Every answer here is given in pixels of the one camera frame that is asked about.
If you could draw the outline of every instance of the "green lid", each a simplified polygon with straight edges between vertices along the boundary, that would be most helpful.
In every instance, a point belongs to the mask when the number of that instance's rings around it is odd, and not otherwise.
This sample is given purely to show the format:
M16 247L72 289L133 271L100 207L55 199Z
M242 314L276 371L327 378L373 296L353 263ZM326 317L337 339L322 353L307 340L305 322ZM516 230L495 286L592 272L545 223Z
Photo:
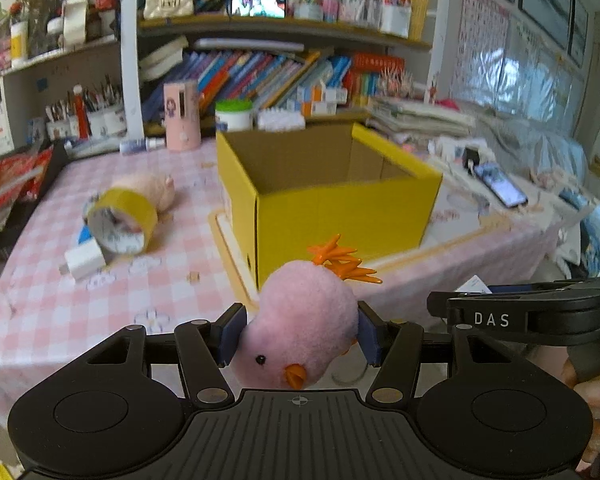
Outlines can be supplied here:
M251 107L248 99L225 99L216 103L216 112L248 112Z

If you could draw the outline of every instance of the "smartphone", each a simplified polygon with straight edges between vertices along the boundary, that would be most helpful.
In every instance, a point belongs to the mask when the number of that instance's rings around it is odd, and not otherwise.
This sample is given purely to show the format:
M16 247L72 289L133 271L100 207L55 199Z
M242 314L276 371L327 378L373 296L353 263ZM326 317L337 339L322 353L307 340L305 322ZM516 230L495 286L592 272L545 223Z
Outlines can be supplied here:
M474 167L475 176L491 189L505 207L513 208L526 205L527 196L512 182L502 168L495 162L487 162Z
M231 14L234 16L284 18L286 0L231 0Z

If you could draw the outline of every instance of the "ribbed black plate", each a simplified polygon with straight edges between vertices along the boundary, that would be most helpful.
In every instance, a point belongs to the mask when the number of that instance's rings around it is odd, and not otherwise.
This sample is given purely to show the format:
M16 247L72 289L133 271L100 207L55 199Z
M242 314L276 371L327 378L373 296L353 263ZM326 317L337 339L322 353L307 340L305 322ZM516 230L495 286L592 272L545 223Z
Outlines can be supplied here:
M27 480L44 478L37 474ZM400 413L354 391L244 392L202 412L163 457L121 480L481 480L424 446ZM577 480L563 471L545 480Z

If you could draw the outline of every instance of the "human hand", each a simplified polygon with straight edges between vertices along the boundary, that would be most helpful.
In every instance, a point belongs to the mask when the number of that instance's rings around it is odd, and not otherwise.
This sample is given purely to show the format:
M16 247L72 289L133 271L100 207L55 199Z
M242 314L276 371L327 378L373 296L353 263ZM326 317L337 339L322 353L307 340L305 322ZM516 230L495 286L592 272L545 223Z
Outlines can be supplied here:
M567 359L561 379L587 402L593 416L593 433L576 469L581 472L589 468L600 454L600 376L578 384L576 370L571 361Z

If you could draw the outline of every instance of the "pink bottle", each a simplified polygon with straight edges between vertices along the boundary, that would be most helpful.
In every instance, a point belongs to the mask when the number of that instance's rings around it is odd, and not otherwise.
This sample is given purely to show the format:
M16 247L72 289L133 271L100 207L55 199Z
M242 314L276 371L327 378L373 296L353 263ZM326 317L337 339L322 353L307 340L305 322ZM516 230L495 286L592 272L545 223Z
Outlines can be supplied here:
M164 85L164 127L168 150L183 152L195 150L200 145L197 81Z

